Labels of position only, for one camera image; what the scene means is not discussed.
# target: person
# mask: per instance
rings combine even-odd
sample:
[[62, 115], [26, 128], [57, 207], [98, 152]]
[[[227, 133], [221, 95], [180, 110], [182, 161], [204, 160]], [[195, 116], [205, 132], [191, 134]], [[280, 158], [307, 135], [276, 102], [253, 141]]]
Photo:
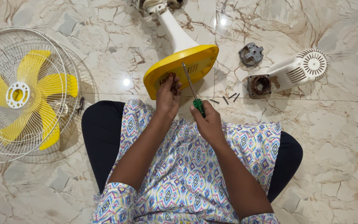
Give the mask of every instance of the person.
[[140, 100], [100, 101], [82, 117], [82, 133], [102, 194], [91, 223], [278, 223], [270, 203], [302, 160], [280, 123], [174, 120], [182, 84], [170, 73], [156, 110]]

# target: printed fabric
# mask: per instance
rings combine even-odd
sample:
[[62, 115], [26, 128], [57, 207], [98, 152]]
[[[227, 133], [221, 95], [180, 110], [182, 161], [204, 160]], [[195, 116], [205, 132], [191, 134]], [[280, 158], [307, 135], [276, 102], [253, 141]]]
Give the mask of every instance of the printed fabric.
[[[140, 100], [124, 107], [119, 160], [145, 129], [154, 114]], [[280, 123], [229, 124], [222, 128], [230, 147], [268, 192], [280, 145]], [[199, 134], [196, 123], [174, 120], [136, 192], [122, 183], [107, 184], [91, 223], [239, 223], [230, 201], [218, 160]], [[279, 223], [273, 213], [241, 220]]]

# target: fan hub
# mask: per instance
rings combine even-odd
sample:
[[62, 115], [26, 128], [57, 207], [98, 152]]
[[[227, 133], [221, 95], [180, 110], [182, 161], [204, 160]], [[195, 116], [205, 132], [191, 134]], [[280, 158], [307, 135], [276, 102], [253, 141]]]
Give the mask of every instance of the fan hub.
[[29, 86], [23, 82], [16, 82], [6, 92], [6, 103], [10, 108], [19, 109], [27, 103], [29, 97]]

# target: metal motor bracket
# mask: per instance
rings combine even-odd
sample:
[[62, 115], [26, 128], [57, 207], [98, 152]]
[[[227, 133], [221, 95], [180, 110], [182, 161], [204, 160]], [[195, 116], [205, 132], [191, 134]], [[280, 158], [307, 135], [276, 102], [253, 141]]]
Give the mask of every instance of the metal motor bracket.
[[272, 83], [268, 74], [252, 75], [247, 78], [247, 90], [250, 97], [269, 95], [272, 93]]
[[240, 56], [241, 62], [247, 66], [255, 66], [263, 59], [263, 47], [258, 47], [255, 43], [249, 43], [245, 45], [241, 50], [238, 52]]

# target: marble floor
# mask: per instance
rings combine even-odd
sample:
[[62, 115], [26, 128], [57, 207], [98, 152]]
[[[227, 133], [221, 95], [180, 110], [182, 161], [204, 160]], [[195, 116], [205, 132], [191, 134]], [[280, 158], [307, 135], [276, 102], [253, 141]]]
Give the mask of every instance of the marble floor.
[[[195, 84], [215, 99], [222, 120], [281, 121], [304, 149], [294, 178], [273, 202], [281, 223], [358, 223], [358, 0], [185, 0], [174, 17], [200, 44], [216, 44], [214, 68]], [[156, 19], [122, 0], [0, 0], [0, 27], [26, 26], [50, 35], [78, 56], [86, 106], [99, 100], [141, 99], [146, 70], [172, 53]], [[255, 42], [264, 59], [244, 67], [237, 52]], [[245, 95], [247, 76], [303, 49], [329, 58], [317, 83], [272, 94]], [[129, 85], [123, 85], [128, 79]], [[222, 96], [240, 93], [225, 104]], [[185, 89], [178, 114], [192, 120]], [[85, 224], [97, 185], [80, 117], [59, 144], [0, 164], [0, 223]]]

